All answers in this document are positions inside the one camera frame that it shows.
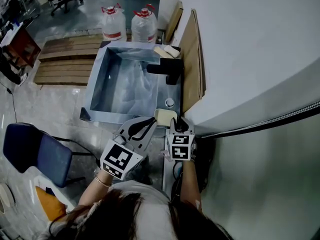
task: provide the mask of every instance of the plastic jug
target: plastic jug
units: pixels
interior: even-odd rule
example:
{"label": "plastic jug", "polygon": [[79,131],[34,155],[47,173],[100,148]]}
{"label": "plastic jug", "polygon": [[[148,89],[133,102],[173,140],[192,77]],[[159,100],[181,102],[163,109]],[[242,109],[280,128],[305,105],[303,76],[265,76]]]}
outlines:
{"label": "plastic jug", "polygon": [[147,4],[140,12],[133,11],[135,16],[131,21],[131,33],[133,42],[155,43],[157,39],[157,18],[155,14],[148,10],[155,8]]}
{"label": "plastic jug", "polygon": [[105,41],[127,41],[126,16],[123,9],[117,3],[116,6],[109,6],[107,9],[101,7],[103,15],[102,34]]}

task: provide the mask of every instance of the white wall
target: white wall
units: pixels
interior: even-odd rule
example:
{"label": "white wall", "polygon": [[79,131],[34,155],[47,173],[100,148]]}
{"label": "white wall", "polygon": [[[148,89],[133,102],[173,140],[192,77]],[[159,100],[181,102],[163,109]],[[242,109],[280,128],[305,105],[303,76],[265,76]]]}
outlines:
{"label": "white wall", "polygon": [[[261,100],[256,100],[250,110],[237,118],[224,118],[228,125],[216,127],[215,119],[280,85],[320,57],[320,0],[182,0],[182,3],[184,12],[174,44],[179,44],[190,9],[195,8],[206,80],[204,97],[185,116],[195,125],[206,126],[207,131],[257,123],[255,119],[261,118],[261,111],[255,107],[264,102]],[[289,112],[298,107],[292,102],[285,109]],[[280,102],[273,112],[279,114],[283,110]]]}
{"label": "white wall", "polygon": [[320,58],[255,98],[200,123],[197,134],[223,132],[278,117],[320,100]]}
{"label": "white wall", "polygon": [[310,240],[320,228],[319,136],[316,115],[218,139],[204,214],[236,240]]}

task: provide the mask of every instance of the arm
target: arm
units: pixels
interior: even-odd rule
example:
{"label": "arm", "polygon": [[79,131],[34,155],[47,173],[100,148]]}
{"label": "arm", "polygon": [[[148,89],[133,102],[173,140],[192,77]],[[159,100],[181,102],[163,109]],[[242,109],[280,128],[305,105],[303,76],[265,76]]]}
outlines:
{"label": "arm", "polygon": [[181,202],[189,202],[201,212],[201,195],[198,186],[196,167],[193,161],[183,161]]}
{"label": "arm", "polygon": [[[113,176],[104,170],[100,170],[97,175],[98,179],[104,184],[111,186]],[[100,201],[108,193],[109,188],[98,182],[95,178],[83,192],[79,206],[92,206],[95,202]]]}

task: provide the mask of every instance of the wooden pallet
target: wooden pallet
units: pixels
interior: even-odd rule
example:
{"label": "wooden pallet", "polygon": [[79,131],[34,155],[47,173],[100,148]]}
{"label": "wooden pallet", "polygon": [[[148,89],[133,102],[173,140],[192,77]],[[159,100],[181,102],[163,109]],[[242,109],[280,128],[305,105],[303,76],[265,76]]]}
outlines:
{"label": "wooden pallet", "polygon": [[37,85],[86,86],[94,59],[72,59],[42,62],[34,77]]}
{"label": "wooden pallet", "polygon": [[47,41],[38,57],[41,62],[95,59],[103,37],[84,35]]}
{"label": "wooden pallet", "polygon": [[86,86],[102,40],[99,34],[47,41],[38,57],[41,64],[34,82]]}

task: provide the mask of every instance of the desk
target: desk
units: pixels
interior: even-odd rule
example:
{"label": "desk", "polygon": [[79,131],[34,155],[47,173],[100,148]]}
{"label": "desk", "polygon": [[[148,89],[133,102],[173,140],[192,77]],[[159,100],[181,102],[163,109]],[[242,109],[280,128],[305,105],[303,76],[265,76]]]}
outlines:
{"label": "desk", "polygon": [[41,52],[41,49],[23,27],[23,23],[14,26],[9,30],[3,40],[1,47],[10,57],[21,58],[25,64],[34,67],[35,61]]}

